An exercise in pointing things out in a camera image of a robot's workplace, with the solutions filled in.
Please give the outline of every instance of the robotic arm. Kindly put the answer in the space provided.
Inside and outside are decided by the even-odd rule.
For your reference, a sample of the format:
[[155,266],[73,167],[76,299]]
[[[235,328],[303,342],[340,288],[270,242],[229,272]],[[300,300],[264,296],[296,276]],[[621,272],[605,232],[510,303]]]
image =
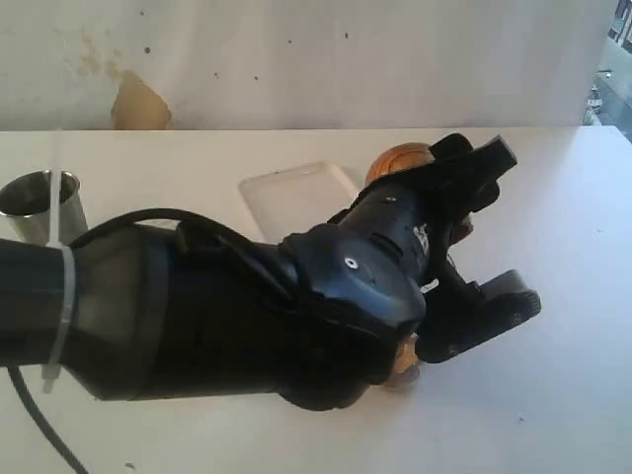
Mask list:
[[[497,199],[513,154],[459,134],[431,152],[277,246],[175,209],[90,230],[71,245],[61,364],[103,400],[276,392],[329,410],[384,382],[413,332],[418,357],[442,362],[525,322],[540,302],[516,272],[479,286],[447,257],[453,227]],[[139,224],[152,218],[180,224]],[[63,287],[59,250],[0,241],[0,365],[48,361]]]

